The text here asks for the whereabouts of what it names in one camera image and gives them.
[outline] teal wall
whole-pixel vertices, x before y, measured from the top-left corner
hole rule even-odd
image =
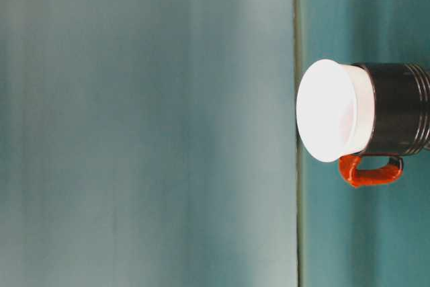
[[[296,286],[292,0],[192,0],[190,286]]]
[[[0,2],[0,284],[187,286],[189,0]]]
[[[294,286],[292,0],[0,0],[0,283]]]
[[[298,0],[298,9],[302,71],[320,58],[430,66],[429,0]],[[430,153],[407,158],[397,183],[358,190],[336,163],[301,158],[303,286],[428,285]]]

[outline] orange handle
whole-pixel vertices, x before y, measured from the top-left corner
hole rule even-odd
[[[343,179],[355,188],[392,183],[403,173],[403,159],[400,157],[390,157],[387,165],[368,170],[357,169],[361,158],[361,156],[347,155],[339,159],[339,172]]]

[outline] mug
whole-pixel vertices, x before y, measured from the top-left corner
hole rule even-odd
[[[300,82],[296,115],[309,153],[324,162],[338,159],[353,187],[391,183],[402,175],[402,157],[430,141],[430,76],[415,64],[319,60]],[[367,156],[389,162],[358,169]]]

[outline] dark object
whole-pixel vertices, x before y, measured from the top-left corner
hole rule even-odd
[[[366,148],[339,159],[339,171],[353,187],[392,183],[403,172],[402,156],[430,146],[430,76],[414,64],[355,63],[372,81],[375,120]],[[389,156],[379,169],[358,170],[363,156]]]
[[[430,135],[430,77],[418,65],[357,65],[369,74],[375,95],[372,136],[360,155],[419,153]]]

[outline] white lid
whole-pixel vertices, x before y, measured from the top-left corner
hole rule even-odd
[[[331,162],[358,153],[374,123],[370,77],[360,67],[319,60],[302,78],[296,110],[300,137],[313,157]]]

